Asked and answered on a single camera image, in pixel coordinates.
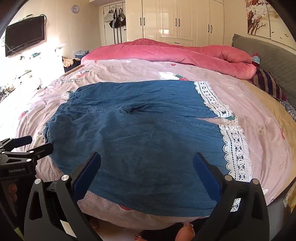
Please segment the blue denim pants lace hem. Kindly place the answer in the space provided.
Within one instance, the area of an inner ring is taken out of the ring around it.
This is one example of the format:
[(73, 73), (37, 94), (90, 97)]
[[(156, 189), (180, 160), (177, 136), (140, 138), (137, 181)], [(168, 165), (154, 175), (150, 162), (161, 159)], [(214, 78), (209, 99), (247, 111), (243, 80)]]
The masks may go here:
[(237, 181), (252, 178), (243, 129), (211, 122), (232, 115), (205, 81), (100, 82), (71, 93), (44, 136), (63, 173), (100, 154), (89, 189), (106, 200), (157, 216), (206, 216), (215, 202), (194, 154)]

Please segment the clothes pile on bench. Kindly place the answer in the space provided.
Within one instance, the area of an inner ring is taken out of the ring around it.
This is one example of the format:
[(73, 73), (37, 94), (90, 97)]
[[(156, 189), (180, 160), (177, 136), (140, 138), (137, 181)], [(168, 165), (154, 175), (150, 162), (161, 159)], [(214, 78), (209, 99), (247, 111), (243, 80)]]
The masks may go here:
[(64, 72), (68, 72), (81, 64), (81, 59), (89, 54), (89, 50), (79, 50), (74, 53), (74, 58), (62, 57)]

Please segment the blue floral pillow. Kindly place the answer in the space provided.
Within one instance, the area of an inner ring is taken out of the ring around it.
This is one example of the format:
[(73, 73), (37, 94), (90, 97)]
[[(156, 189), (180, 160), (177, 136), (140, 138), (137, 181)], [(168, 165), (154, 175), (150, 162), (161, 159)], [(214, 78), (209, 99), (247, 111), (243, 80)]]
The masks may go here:
[(280, 104), (288, 112), (288, 114), (292, 117), (292, 119), (294, 121), (296, 121), (296, 110), (295, 110), (295, 108), (288, 101), (280, 100)]

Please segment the striped purple pillow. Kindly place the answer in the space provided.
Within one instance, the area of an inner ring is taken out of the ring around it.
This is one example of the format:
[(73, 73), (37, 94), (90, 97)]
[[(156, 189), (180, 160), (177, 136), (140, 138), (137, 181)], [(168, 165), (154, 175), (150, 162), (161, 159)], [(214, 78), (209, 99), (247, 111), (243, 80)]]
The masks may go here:
[(251, 82), (262, 91), (268, 93), (273, 98), (280, 101), (287, 101), (286, 95), (284, 94), (281, 87), (278, 85), (271, 72), (257, 68), (256, 74), (253, 78), (249, 80), (249, 82)]

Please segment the pink folded comforter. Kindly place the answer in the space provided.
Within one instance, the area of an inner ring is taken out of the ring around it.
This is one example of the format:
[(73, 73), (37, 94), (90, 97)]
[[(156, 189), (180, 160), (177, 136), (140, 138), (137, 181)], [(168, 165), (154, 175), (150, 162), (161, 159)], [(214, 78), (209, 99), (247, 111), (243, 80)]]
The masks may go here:
[(140, 59), (151, 62), (174, 62), (212, 70), (242, 80), (256, 73), (252, 58), (246, 52), (221, 45), (187, 47), (167, 44), (151, 39), (99, 47), (81, 60), (81, 65), (98, 60)]

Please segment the hanging bags on door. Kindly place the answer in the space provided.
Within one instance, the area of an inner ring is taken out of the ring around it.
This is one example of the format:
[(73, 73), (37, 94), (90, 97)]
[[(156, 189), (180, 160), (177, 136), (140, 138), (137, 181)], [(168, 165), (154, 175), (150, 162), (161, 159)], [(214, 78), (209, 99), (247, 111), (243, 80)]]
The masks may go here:
[(123, 5), (109, 6), (104, 15), (104, 30), (107, 45), (126, 41), (126, 17)]

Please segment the grey quilted headboard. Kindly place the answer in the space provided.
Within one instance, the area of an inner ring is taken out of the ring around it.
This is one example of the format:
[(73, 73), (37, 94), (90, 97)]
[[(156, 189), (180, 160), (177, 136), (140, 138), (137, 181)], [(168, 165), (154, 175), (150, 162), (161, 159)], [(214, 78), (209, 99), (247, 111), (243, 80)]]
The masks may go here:
[(232, 38), (232, 46), (249, 55), (259, 54), (260, 68), (274, 75), (288, 102), (295, 107), (295, 54), (277, 45), (237, 34)]

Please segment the cream wardrobe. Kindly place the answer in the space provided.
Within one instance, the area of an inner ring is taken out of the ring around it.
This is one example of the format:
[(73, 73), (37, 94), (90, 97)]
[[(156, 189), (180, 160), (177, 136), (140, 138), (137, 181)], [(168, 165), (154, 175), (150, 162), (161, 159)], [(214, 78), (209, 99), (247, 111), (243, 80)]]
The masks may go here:
[(127, 40), (141, 38), (181, 46), (223, 45), (223, 1), (129, 0)]

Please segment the black wall television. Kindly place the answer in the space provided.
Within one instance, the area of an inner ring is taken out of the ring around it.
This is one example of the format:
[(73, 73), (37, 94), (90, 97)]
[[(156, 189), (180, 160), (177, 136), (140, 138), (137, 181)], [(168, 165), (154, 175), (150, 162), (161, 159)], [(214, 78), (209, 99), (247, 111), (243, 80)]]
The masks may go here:
[(40, 15), (9, 25), (4, 39), (6, 57), (45, 40), (45, 21), (46, 16)]

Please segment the round wall clock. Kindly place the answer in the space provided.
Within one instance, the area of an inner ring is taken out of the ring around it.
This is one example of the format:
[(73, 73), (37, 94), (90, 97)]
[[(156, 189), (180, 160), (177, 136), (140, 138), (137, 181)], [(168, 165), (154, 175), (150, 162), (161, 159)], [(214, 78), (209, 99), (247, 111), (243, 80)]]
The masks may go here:
[(78, 13), (79, 12), (79, 6), (78, 5), (73, 5), (71, 8), (72, 13)]

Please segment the blossom tree wall painting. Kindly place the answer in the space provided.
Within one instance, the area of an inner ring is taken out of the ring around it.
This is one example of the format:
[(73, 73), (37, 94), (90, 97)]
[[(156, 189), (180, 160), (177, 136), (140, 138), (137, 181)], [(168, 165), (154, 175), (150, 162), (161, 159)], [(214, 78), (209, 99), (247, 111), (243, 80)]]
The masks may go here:
[(295, 48), (295, 40), (280, 15), (267, 2), (246, 0), (247, 33)]

